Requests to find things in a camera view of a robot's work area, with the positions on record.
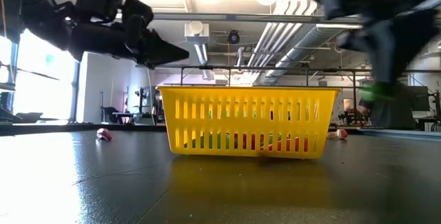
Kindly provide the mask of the red toy chili pepper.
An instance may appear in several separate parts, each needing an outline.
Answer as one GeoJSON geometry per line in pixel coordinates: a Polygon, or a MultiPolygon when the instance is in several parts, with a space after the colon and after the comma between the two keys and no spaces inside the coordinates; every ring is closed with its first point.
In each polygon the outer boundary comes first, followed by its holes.
{"type": "Polygon", "coordinates": [[[111,141],[112,140],[112,135],[110,133],[110,131],[106,128],[100,128],[96,131],[96,137],[98,140],[102,140],[102,141],[111,141]]]}
{"type": "MultiPolygon", "coordinates": [[[[259,146],[262,147],[264,140],[265,140],[265,136],[263,134],[261,134],[259,136],[259,139],[257,139],[257,136],[255,134],[252,134],[251,135],[251,150],[255,150],[257,144],[259,144],[259,146]]],[[[241,139],[239,138],[239,134],[234,135],[234,148],[235,149],[237,149],[239,147],[239,141],[241,141],[241,143],[242,143],[242,148],[247,149],[247,145],[248,145],[247,135],[243,134],[241,139]]]]}

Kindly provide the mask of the green toy chili pepper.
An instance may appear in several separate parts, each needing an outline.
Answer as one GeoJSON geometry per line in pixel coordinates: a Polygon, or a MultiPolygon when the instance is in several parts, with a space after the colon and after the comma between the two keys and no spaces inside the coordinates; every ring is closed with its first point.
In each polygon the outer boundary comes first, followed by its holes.
{"type": "MultiPolygon", "coordinates": [[[[212,133],[209,134],[209,136],[208,136],[208,148],[209,149],[213,149],[214,144],[216,144],[217,149],[221,149],[222,147],[227,150],[230,149],[230,135],[229,135],[229,133],[226,133],[226,134],[218,133],[216,135],[216,138],[217,138],[217,140],[215,140],[213,138],[212,133]]],[[[205,135],[204,134],[202,134],[198,138],[198,141],[196,141],[196,138],[194,137],[191,141],[190,147],[194,149],[197,144],[199,144],[201,149],[203,149],[205,147],[205,135]]],[[[184,142],[183,147],[188,148],[189,142],[188,141],[184,142]]]]}

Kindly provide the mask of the yellow plastic basket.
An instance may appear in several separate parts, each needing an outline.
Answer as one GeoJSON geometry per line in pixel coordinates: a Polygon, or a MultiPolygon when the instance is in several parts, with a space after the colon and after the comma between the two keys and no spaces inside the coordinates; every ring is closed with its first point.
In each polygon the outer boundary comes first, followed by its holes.
{"type": "Polygon", "coordinates": [[[171,152],[186,155],[268,156],[285,159],[319,159],[324,151],[338,88],[161,86],[159,88],[171,152]],[[212,111],[213,119],[208,118],[212,111]],[[219,112],[229,116],[218,118],[219,112]],[[230,149],[208,148],[208,136],[230,135],[230,149]],[[205,147],[190,147],[205,135],[205,147]],[[247,149],[234,148],[234,135],[247,135],[247,149]],[[251,135],[263,134],[263,146],[251,150],[251,135]],[[285,150],[287,139],[309,139],[309,150],[285,150]]]}

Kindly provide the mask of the black metal rail frame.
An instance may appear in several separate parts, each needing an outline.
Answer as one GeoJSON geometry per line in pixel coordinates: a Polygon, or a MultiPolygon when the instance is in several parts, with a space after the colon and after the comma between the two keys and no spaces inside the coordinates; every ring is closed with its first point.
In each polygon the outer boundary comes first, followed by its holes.
{"type": "MultiPolygon", "coordinates": [[[[227,75],[227,84],[226,86],[230,87],[231,86],[231,76],[232,76],[232,71],[237,70],[238,72],[251,72],[251,73],[257,73],[257,72],[266,72],[271,71],[271,75],[273,75],[274,71],[283,71],[283,72],[304,72],[305,73],[305,83],[306,86],[298,86],[298,87],[313,87],[313,86],[309,86],[309,82],[313,79],[313,76],[318,74],[319,72],[322,73],[334,73],[334,74],[342,74],[343,72],[347,72],[349,74],[352,74],[351,77],[349,77],[349,79],[352,80],[353,85],[352,86],[348,86],[348,87],[344,87],[344,86],[336,86],[337,88],[349,88],[353,90],[353,97],[354,97],[354,104],[356,101],[356,90],[357,89],[362,89],[363,86],[356,86],[355,80],[356,80],[356,75],[357,73],[362,73],[362,72],[371,72],[371,69],[355,69],[355,68],[306,68],[306,67],[300,67],[300,68],[289,68],[289,67],[253,67],[253,66],[226,66],[226,65],[182,65],[182,66],[178,66],[178,68],[181,69],[181,74],[180,74],[180,83],[179,86],[183,86],[184,83],[184,71],[186,69],[197,69],[197,70],[201,70],[201,71],[213,71],[213,70],[226,70],[228,72],[227,75]]],[[[441,70],[414,70],[414,69],[410,69],[410,70],[404,70],[402,72],[402,76],[408,74],[415,74],[415,73],[420,73],[420,74],[441,74],[441,70]]],[[[429,119],[432,120],[437,120],[437,121],[441,121],[441,93],[439,92],[433,92],[433,93],[427,93],[428,97],[433,97],[434,100],[433,102],[435,103],[435,115],[433,117],[422,117],[422,119],[426,119],[426,122],[429,122],[429,119]]]]}

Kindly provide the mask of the white ceiling pipes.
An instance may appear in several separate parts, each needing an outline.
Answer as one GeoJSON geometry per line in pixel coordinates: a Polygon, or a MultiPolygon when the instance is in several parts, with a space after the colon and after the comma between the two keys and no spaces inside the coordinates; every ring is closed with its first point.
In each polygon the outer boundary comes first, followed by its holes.
{"type": "MultiPolygon", "coordinates": [[[[317,8],[312,0],[279,1],[273,14],[277,15],[312,15],[317,8]]],[[[301,23],[269,22],[265,26],[258,43],[254,47],[248,66],[266,66],[276,53],[280,52],[295,35],[301,23]]]]}

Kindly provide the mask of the black background monitor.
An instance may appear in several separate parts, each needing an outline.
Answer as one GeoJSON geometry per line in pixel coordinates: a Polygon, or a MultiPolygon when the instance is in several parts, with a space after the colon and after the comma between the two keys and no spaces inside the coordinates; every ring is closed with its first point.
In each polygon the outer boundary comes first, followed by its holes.
{"type": "Polygon", "coordinates": [[[426,112],[430,110],[429,91],[426,86],[411,86],[414,95],[413,111],[426,112]]]}

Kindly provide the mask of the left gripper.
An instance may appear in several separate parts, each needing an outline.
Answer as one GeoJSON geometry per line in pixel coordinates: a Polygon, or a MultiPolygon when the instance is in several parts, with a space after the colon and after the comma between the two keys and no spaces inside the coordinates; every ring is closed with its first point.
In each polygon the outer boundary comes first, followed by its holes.
{"type": "Polygon", "coordinates": [[[93,52],[109,54],[117,59],[131,59],[150,69],[188,59],[187,50],[162,40],[156,30],[147,30],[153,18],[151,7],[133,0],[124,6],[120,23],[110,26],[79,23],[75,26],[68,52],[79,61],[84,52],[93,52]]]}

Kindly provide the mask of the bright large window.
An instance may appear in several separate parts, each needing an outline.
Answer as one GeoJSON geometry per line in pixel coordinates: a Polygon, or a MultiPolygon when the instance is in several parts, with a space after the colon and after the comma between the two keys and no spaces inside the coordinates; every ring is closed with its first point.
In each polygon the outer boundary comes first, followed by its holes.
{"type": "Polygon", "coordinates": [[[43,119],[67,120],[73,103],[79,62],[30,31],[14,44],[0,36],[0,104],[12,114],[40,113],[43,119]]]}

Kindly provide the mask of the grey ceiling beam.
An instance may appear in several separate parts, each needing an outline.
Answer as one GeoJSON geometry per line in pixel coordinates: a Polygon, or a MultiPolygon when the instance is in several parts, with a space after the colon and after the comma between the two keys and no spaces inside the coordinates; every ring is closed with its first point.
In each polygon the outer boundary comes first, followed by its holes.
{"type": "Polygon", "coordinates": [[[216,14],[216,13],[165,13],[154,15],[155,20],[161,21],[235,21],[259,23],[332,23],[332,24],[361,24],[357,17],[325,19],[322,16],[309,15],[274,15],[274,14],[216,14]]]}

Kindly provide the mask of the large silver air duct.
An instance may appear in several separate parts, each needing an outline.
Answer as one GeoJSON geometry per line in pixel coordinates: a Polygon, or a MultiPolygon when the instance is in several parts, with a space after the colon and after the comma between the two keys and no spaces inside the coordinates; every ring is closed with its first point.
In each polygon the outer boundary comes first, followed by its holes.
{"type": "Polygon", "coordinates": [[[262,73],[260,84],[273,85],[288,72],[289,68],[298,65],[303,59],[319,50],[326,42],[345,29],[343,24],[305,24],[295,37],[294,42],[288,45],[288,50],[282,53],[275,64],[275,69],[262,73]]]}

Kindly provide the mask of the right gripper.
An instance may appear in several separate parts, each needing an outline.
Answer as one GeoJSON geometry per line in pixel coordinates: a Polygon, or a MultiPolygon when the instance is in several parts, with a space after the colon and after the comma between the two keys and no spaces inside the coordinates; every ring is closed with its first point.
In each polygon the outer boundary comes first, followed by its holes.
{"type": "Polygon", "coordinates": [[[436,9],[416,10],[391,19],[376,20],[361,29],[346,31],[338,37],[338,47],[346,50],[373,50],[372,74],[376,83],[395,83],[418,52],[395,54],[404,46],[421,48],[439,30],[435,24],[436,9]]]}

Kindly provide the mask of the black office chair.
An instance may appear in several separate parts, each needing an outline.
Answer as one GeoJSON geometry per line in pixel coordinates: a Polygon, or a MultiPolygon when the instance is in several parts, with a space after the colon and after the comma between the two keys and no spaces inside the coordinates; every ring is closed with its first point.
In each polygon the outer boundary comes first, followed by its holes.
{"type": "Polygon", "coordinates": [[[114,107],[101,108],[101,121],[105,123],[120,123],[119,117],[114,113],[118,110],[114,107]]]}

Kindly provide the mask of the white ceiling unit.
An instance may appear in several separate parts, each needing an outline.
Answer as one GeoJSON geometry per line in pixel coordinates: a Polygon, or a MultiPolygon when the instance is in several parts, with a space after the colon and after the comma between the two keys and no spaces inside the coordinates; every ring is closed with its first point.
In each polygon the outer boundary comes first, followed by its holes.
{"type": "Polygon", "coordinates": [[[184,26],[184,37],[187,42],[205,44],[209,42],[209,24],[190,21],[184,26]]]}

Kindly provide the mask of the black table mat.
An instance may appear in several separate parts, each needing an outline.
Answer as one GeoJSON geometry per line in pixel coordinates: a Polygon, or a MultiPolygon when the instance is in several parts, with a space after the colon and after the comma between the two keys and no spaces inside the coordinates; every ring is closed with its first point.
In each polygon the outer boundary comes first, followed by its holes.
{"type": "Polygon", "coordinates": [[[318,160],[180,156],[158,132],[0,138],[0,224],[441,224],[441,142],[351,135],[318,160]]]}

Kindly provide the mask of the red-capped toy mushroom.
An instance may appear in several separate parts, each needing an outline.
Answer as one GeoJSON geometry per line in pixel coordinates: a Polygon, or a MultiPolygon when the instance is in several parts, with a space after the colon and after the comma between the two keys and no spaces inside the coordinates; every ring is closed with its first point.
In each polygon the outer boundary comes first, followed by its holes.
{"type": "Polygon", "coordinates": [[[347,137],[348,137],[348,133],[344,129],[337,129],[336,131],[328,132],[327,133],[327,138],[328,139],[341,139],[341,140],[345,140],[347,137]]]}

